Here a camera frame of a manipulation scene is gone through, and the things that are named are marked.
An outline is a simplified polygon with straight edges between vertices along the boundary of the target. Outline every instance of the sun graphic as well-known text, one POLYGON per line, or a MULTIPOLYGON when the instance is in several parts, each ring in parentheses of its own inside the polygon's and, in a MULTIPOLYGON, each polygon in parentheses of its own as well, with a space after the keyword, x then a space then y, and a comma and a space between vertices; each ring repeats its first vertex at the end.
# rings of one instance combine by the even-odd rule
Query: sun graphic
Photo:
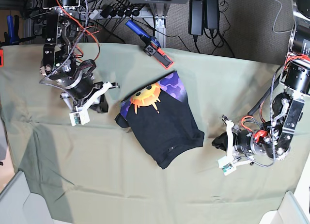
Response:
POLYGON ((131 96, 130 103, 135 105, 135 113, 137 114, 138 108, 140 108, 140 106, 146 107, 150 105, 152 105, 157 111, 157 113, 159 113, 156 106, 156 102, 157 101, 160 102, 158 98, 159 94, 160 94, 160 86, 156 82, 131 96))

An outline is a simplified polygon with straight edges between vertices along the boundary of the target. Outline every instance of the folded shirt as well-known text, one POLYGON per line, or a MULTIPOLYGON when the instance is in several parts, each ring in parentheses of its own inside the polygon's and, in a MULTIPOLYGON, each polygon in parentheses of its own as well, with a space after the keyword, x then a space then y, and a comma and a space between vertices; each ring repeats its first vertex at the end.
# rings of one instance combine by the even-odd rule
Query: folded shirt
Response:
POLYGON ((115 120, 120 127, 131 127, 162 169, 183 152, 202 147, 204 133, 196 125, 177 71, 122 101, 115 120))

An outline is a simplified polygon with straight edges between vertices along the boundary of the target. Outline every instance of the gray carpet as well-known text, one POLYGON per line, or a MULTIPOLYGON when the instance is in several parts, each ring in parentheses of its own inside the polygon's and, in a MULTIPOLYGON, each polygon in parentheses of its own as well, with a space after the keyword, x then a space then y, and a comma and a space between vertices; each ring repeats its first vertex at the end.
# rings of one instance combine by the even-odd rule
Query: gray carpet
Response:
MULTIPOLYGON (((294 24, 291 0, 279 0, 283 4, 278 17, 276 31, 290 30, 294 24)), ((280 4, 273 0, 226 0, 229 4, 225 12, 231 28, 226 31, 225 39, 230 44, 236 58, 264 63, 280 64, 284 62, 290 34, 272 32, 275 17, 280 4)), ((142 41, 127 28, 124 21, 115 31, 127 44, 143 46, 142 41)), ((220 31, 229 27, 223 14, 220 16, 220 31)), ((172 4, 167 17, 167 35, 179 35, 192 52, 197 52, 193 37, 188 34, 188 3, 172 4)), ((107 33, 98 33, 100 41, 105 41, 107 33)), ((109 42, 119 42, 111 37, 109 42)), ((178 38, 167 38, 167 47, 186 50, 178 38)), ((214 46, 206 36, 198 38, 198 47, 203 54, 211 54, 214 46)), ((227 46, 216 49, 215 55, 232 57, 227 46)))

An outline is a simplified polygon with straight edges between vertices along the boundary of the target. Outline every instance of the green cloth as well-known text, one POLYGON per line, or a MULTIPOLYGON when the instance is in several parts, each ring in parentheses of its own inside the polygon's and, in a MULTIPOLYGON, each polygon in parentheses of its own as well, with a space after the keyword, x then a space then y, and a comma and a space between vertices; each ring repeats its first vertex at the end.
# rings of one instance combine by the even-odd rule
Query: green cloth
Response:
MULTIPOLYGON (((81 44, 85 59, 96 44, 81 44)), ((40 85, 43 46, 4 48, 0 68, 1 117, 15 170, 26 174, 31 192, 42 195, 53 219, 75 224, 257 224, 294 191, 309 154, 310 102, 297 126, 289 156, 270 168, 240 166, 224 176, 211 146, 225 131, 224 114, 240 120, 271 84, 278 66, 164 50, 174 61, 165 70, 137 46, 102 44, 98 81, 109 90, 109 112, 89 111, 91 122, 70 125, 61 91, 40 85), (177 70, 204 146, 179 155, 162 170, 130 129, 114 121, 120 101, 137 88, 177 70)), ((263 115, 268 118, 269 102, 263 115)), ((269 163, 264 157, 257 161, 269 163)))

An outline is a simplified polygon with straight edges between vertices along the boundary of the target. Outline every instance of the blue clamp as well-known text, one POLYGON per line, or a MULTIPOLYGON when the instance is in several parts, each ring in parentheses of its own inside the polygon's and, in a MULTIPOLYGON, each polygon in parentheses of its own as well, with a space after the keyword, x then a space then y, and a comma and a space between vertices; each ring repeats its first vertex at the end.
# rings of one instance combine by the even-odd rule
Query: blue clamp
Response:
POLYGON ((160 48, 160 43, 154 36, 150 36, 146 33, 142 28, 140 28, 137 24, 135 24, 132 20, 127 21, 126 26, 130 28, 135 34, 137 34, 141 39, 147 38, 149 41, 154 43, 157 47, 160 48))
POLYGON ((19 44, 19 16, 14 16, 15 22, 13 23, 13 16, 7 16, 6 22, 8 24, 8 36, 10 45, 19 44))

